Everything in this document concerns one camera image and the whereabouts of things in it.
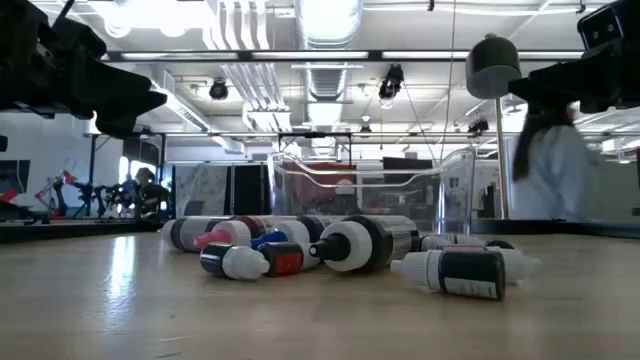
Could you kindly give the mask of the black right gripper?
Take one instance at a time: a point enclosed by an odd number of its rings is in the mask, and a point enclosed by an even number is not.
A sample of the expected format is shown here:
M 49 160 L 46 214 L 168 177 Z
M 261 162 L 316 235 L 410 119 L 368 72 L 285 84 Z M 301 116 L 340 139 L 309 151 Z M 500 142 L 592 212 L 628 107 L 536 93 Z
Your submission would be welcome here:
M 581 100 L 572 81 L 585 61 L 589 100 Z M 508 92 L 529 104 L 567 105 L 580 101 L 583 113 L 640 107 L 640 42 L 612 40 L 587 50 L 581 60 L 563 61 L 534 70 L 508 83 Z

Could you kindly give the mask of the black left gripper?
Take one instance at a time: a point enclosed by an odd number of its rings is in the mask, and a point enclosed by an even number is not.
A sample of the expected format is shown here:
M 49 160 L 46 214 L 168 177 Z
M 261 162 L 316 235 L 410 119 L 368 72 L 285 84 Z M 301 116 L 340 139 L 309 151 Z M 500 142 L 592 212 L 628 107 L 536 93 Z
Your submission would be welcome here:
M 29 0 L 0 0 L 0 112 L 33 112 L 45 118 L 68 113 L 60 99 L 67 89 L 67 71 L 87 59 L 100 59 L 106 44 L 87 25 L 67 14 L 67 0 L 53 23 Z M 96 110 L 96 128 L 105 135 L 127 138 L 135 130 L 140 109 L 157 108 L 167 95 L 152 81 L 126 69 L 103 64 L 105 99 Z

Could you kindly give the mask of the large dark teal dye bottle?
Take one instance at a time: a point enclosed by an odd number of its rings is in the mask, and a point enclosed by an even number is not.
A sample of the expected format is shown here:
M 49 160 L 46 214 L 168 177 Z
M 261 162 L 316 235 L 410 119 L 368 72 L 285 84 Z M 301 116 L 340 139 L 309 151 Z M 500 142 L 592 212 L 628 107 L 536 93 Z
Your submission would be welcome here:
M 161 239 L 171 248 L 187 253 L 200 249 L 195 239 L 210 232 L 218 223 L 231 220 L 230 216 L 186 216 L 166 222 L 160 230 Z

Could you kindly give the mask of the clear plastic bin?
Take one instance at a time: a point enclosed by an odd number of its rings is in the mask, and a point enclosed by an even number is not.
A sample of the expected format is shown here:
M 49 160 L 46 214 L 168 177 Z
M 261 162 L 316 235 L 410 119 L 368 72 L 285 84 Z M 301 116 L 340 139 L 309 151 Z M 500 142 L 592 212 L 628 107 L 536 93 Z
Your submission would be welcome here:
M 304 163 L 286 153 L 268 159 L 271 208 L 277 215 L 402 215 L 421 233 L 469 232 L 475 155 L 442 162 L 380 160 Z

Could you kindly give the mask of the large pink dye bottle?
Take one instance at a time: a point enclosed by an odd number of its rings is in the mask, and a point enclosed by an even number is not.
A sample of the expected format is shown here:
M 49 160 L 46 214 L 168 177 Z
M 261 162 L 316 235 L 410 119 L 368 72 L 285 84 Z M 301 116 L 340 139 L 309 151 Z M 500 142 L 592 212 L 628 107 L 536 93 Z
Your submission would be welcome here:
M 295 219 L 295 216 L 277 215 L 235 216 L 217 223 L 211 230 L 197 236 L 193 243 L 197 249 L 204 249 L 214 242 L 249 246 L 252 240 L 271 232 L 276 224 Z

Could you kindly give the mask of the small navy dye bottle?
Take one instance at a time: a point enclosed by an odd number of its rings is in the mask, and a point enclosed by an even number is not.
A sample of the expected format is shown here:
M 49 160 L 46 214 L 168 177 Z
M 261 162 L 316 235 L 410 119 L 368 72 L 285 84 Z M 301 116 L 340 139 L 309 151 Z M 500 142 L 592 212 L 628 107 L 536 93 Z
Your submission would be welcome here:
M 224 279 L 256 281 L 270 269 L 260 252 L 225 243 L 208 244 L 201 250 L 199 260 L 207 273 Z

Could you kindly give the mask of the small teal dye bottle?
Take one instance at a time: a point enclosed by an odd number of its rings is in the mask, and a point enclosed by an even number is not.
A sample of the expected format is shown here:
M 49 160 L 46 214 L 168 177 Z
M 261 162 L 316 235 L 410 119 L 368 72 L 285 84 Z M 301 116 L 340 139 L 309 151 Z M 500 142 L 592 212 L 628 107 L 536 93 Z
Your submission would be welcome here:
M 421 252 L 426 252 L 428 250 L 442 249 L 443 247 L 450 245 L 452 245 L 452 242 L 447 237 L 430 235 L 421 238 L 419 250 Z

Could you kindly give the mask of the large blue dye bottle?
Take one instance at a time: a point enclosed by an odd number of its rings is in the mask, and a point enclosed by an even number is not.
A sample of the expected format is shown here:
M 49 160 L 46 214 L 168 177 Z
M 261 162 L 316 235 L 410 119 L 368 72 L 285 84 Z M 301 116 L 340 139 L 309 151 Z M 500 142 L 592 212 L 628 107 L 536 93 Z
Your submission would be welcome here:
M 312 244 L 317 242 L 329 225 L 344 219 L 344 215 L 302 215 L 279 217 L 266 227 L 266 233 L 250 241 L 250 247 L 257 250 L 264 243 L 293 242 Z

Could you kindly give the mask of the large black dye bottle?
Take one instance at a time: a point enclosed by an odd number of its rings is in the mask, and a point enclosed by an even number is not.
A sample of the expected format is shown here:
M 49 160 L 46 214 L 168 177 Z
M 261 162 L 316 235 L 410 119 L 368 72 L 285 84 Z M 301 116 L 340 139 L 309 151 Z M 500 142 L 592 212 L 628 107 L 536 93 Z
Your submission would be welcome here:
M 352 215 L 326 227 L 309 254 L 337 272 L 374 273 L 403 259 L 419 240 L 405 216 Z

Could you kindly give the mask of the black desk lamp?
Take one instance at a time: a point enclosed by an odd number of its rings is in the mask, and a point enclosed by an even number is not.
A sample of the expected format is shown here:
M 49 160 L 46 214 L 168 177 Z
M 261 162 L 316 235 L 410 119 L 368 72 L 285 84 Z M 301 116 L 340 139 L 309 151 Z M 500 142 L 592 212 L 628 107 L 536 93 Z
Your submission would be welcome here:
M 468 92 L 478 99 L 493 100 L 496 113 L 496 139 L 498 144 L 500 219 L 480 219 L 472 224 L 477 234 L 530 235 L 543 234 L 548 227 L 545 221 L 512 220 L 510 218 L 508 180 L 508 156 L 502 128 L 501 98 L 512 90 L 523 95 L 525 100 L 534 98 L 534 87 L 520 70 L 519 53 L 508 39 L 488 33 L 469 52 L 466 58 L 466 86 Z

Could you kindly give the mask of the person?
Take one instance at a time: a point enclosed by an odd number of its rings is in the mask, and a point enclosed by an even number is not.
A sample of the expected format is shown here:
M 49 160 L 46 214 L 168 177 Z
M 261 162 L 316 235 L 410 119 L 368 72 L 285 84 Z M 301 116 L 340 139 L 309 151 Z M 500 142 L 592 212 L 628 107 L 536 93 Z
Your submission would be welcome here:
M 511 165 L 511 217 L 588 223 L 596 218 L 597 155 L 574 111 L 528 112 Z
M 156 184 L 155 179 L 155 174 L 148 168 L 141 167 L 136 172 L 136 192 L 133 200 L 136 220 L 160 221 L 162 207 L 169 206 L 169 191 L 161 184 Z

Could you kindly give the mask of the red articulated desk lamp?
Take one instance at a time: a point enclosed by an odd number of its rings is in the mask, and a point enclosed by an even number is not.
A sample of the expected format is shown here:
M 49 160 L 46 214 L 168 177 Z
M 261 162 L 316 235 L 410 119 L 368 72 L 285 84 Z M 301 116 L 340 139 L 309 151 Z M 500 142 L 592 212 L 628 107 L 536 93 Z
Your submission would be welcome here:
M 34 198 L 45 207 L 51 217 L 64 218 L 68 206 L 62 188 L 76 180 L 77 178 L 70 172 L 63 170 L 59 176 L 47 178 L 45 186 L 34 195 Z

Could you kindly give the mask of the marbled partition panel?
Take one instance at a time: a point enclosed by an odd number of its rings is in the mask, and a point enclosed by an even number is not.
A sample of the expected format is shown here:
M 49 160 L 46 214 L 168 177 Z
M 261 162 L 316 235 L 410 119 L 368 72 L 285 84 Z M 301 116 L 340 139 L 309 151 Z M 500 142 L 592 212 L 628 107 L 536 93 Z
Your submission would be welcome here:
M 197 164 L 175 167 L 176 214 L 184 216 L 186 203 L 191 200 L 204 202 L 203 216 L 223 215 L 227 173 L 224 166 Z

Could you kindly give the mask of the black overhead beam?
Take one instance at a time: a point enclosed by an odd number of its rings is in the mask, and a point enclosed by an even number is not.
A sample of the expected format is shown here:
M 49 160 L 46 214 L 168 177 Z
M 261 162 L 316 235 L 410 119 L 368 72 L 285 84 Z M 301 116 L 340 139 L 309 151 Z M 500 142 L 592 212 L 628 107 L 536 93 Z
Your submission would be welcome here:
M 105 63 L 464 62 L 469 50 L 108 51 Z

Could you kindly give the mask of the grey-green partition panel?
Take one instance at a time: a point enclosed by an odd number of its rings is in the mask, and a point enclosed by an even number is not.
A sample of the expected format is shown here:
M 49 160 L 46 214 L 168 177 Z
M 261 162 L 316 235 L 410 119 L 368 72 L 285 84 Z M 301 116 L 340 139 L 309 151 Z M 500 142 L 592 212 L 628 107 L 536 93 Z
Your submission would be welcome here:
M 635 162 L 600 167 L 601 215 L 607 222 L 640 223 L 640 184 Z

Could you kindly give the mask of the black partition panel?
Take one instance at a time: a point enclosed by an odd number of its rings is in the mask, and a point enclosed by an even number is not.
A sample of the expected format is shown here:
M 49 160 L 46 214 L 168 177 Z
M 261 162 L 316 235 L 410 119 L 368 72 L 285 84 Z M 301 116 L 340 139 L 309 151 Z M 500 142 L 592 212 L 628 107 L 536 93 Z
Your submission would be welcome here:
M 234 170 L 233 213 L 270 215 L 269 176 L 266 165 L 243 165 Z

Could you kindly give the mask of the small dark green dye bottle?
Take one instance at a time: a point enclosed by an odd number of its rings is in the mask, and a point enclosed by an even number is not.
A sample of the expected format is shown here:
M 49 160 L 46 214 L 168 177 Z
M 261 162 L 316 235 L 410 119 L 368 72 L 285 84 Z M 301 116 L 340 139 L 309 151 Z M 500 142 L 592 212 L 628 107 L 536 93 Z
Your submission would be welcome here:
M 496 251 L 428 250 L 390 263 L 392 273 L 432 292 L 503 301 L 504 257 Z

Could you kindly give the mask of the small red dye bottle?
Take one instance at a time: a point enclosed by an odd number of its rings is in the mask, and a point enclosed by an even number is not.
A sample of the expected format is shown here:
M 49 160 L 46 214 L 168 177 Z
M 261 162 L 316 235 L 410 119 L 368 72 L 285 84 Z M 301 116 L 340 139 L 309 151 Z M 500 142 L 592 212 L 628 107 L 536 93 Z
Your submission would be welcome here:
M 267 242 L 258 251 L 269 263 L 267 277 L 294 275 L 317 267 L 320 259 L 309 253 L 310 244 L 295 242 Z

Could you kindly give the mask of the black background rig frame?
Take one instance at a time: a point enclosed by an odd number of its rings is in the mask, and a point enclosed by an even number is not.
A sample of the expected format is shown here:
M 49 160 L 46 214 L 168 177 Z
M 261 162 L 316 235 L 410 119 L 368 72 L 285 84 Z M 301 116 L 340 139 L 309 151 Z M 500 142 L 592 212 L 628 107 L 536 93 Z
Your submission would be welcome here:
M 167 136 L 148 128 L 138 134 L 115 138 L 97 131 L 89 133 L 88 186 L 91 188 L 87 213 L 97 219 L 135 219 L 133 200 L 135 175 L 145 167 L 163 187 L 166 178 Z

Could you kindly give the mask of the dark wall monitor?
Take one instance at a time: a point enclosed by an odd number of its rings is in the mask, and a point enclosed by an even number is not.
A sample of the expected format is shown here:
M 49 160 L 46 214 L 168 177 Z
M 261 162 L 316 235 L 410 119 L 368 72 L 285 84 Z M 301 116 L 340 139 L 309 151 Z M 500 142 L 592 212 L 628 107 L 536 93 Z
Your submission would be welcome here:
M 27 191 L 30 163 L 30 160 L 0 160 L 0 194 Z

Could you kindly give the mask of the black aluminium table frame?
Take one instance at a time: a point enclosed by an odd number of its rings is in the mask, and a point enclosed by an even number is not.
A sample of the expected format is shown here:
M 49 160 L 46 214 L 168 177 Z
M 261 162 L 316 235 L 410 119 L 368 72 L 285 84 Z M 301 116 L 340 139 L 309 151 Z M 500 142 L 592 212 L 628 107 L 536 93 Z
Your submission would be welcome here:
M 156 232 L 160 222 L 111 222 L 53 225 L 0 224 L 0 243 L 18 243 L 62 238 Z M 542 235 L 571 234 L 640 240 L 640 225 L 615 223 L 578 224 L 563 221 L 478 219 L 471 222 L 472 234 L 480 235 Z

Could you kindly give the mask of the silver ventilation duct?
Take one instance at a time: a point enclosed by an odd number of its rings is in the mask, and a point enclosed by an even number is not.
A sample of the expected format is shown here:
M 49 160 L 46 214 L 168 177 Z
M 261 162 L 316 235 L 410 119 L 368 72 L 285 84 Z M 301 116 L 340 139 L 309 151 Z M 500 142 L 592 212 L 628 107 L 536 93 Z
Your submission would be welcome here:
M 294 0 L 300 45 L 304 50 L 352 49 L 362 21 L 364 0 Z M 342 97 L 346 69 L 306 71 L 309 95 L 316 101 Z

